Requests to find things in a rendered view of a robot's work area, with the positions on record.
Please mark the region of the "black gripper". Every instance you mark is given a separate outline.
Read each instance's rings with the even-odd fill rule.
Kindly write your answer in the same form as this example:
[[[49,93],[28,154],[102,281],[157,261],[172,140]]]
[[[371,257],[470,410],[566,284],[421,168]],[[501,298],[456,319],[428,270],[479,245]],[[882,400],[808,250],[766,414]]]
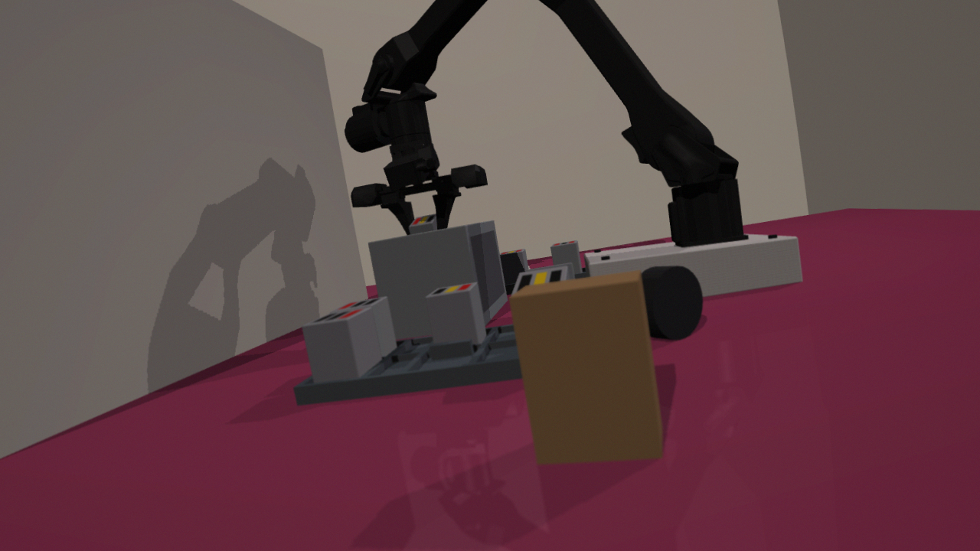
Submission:
[[[431,135],[421,133],[421,135],[404,135],[391,139],[390,153],[412,154],[414,153],[414,146],[419,143],[433,145]],[[459,187],[471,188],[487,185],[487,177],[485,170],[476,165],[453,168],[451,175],[445,175],[445,177],[439,177],[438,172],[436,175],[436,178],[426,177],[426,181],[432,181],[432,184],[405,186],[401,188],[401,191],[391,191],[387,184],[356,186],[351,195],[353,208],[370,208],[377,205],[380,205],[382,209],[388,208],[397,217],[406,235],[410,235],[407,227],[412,224],[414,216],[412,202],[406,201],[405,197],[413,193],[437,191],[437,194],[432,195],[436,207],[437,229],[447,229],[455,198],[461,196]]]

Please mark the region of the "black cylinder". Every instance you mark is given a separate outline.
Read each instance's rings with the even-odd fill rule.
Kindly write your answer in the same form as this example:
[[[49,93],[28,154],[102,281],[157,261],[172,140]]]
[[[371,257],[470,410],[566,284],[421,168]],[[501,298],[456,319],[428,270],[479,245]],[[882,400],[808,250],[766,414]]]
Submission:
[[[701,285],[685,266],[651,266],[641,273],[650,336],[682,341],[701,318]]]

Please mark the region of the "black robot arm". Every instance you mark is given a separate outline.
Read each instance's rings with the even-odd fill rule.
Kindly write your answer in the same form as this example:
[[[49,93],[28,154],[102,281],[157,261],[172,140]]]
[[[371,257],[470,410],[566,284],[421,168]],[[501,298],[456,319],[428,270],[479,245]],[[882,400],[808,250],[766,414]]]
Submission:
[[[430,135],[426,83],[443,48],[488,0],[435,0],[414,27],[383,44],[372,58],[363,106],[352,108],[345,137],[356,152],[390,145],[404,135]],[[748,240],[738,186],[738,160],[714,144],[711,131],[670,97],[650,74],[595,0],[539,0],[568,31],[626,106],[631,128],[622,136],[639,163],[661,171],[671,187],[671,240],[681,248]],[[401,94],[381,91],[398,90]],[[420,146],[423,147],[420,147]],[[395,153],[395,154],[394,154]],[[383,168],[391,191],[436,178],[434,146],[391,153]]]

